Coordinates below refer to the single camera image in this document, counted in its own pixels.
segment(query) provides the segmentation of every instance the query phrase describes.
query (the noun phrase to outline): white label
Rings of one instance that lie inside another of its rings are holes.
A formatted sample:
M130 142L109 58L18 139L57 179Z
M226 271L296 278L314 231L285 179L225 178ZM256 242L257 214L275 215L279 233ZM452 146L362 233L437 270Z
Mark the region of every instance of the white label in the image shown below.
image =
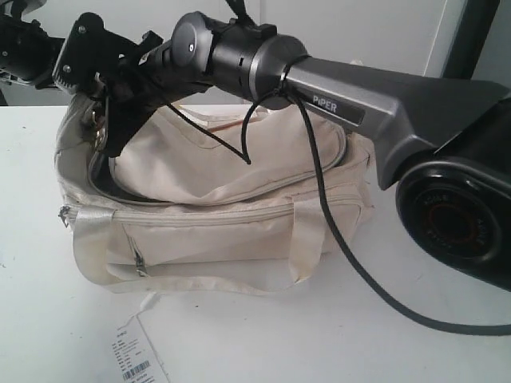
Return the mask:
M117 330L111 347L119 367L119 381L168 383L137 316Z

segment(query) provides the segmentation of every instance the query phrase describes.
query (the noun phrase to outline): fabric bag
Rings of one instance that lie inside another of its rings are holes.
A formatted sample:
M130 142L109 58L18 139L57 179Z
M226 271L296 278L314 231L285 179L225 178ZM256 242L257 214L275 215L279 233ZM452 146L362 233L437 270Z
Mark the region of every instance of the fabric bag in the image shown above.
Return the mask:
M158 110L120 157L106 159L95 149L101 134L84 133L92 105L75 96L55 154L61 217L73 229L74 256L89 281L113 292L266 294L308 279L321 254L337 249L296 107L257 111L247 165L169 109ZM246 105L212 115L183 110L239 146ZM328 201L350 240L373 209L363 179L372 144L322 117L311 120Z

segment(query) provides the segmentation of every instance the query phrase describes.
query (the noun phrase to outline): barcode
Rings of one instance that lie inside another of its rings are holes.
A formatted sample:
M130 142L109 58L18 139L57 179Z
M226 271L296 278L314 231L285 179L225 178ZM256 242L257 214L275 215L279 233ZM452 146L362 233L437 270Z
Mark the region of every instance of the barcode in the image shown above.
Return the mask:
M127 381L128 379L131 379L132 377L134 377L135 375L137 375L138 373L141 373L142 371L144 371L145 369L147 369L151 364L149 363L149 361L145 361L144 363L140 363L139 365L136 365L135 367L133 367L132 369L130 369L129 371L126 371L123 375L122 375L122 378Z

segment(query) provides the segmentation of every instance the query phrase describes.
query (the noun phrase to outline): bag handle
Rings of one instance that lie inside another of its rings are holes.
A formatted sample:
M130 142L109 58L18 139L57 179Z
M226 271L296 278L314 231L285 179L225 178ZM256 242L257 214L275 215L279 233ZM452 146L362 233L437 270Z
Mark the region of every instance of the bag handle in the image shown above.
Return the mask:
M110 274L107 249L115 210L83 207L73 230L73 253L80 272L92 283L114 293L140 291L217 290L250 295L267 295L286 290L309 279L318 265L326 232L319 199L304 195L293 199L294 222L291 236L289 270L292 283L276 291L261 290L247 283L212 276L141 277L126 281Z

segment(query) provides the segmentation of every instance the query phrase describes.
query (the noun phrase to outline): zipper pull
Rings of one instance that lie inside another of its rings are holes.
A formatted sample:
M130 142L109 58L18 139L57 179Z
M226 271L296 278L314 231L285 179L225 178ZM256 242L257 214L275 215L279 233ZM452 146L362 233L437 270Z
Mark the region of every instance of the zipper pull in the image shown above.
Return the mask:
M141 257L138 251L135 251L135 267L137 268L137 273L141 277L148 277L147 269L145 268L145 261Z
M69 222L67 220L67 215L69 214L69 210L71 210L71 207L63 206L63 207L61 207L61 210L58 213L58 218L61 219L62 223L64 223L64 226L66 228L69 227Z

